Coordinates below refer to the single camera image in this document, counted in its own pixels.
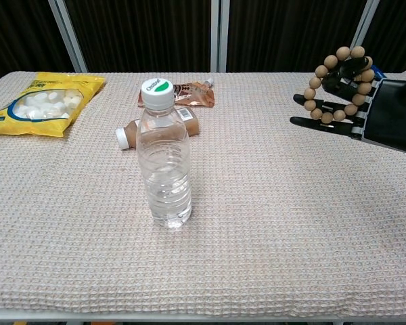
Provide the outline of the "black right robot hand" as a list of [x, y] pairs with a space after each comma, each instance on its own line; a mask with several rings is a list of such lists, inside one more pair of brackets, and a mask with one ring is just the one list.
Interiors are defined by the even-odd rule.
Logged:
[[406, 152], [406, 81], [377, 78], [365, 56], [328, 56], [316, 73], [323, 90], [346, 103], [317, 100], [309, 88], [293, 99], [310, 117], [293, 116], [292, 124]]

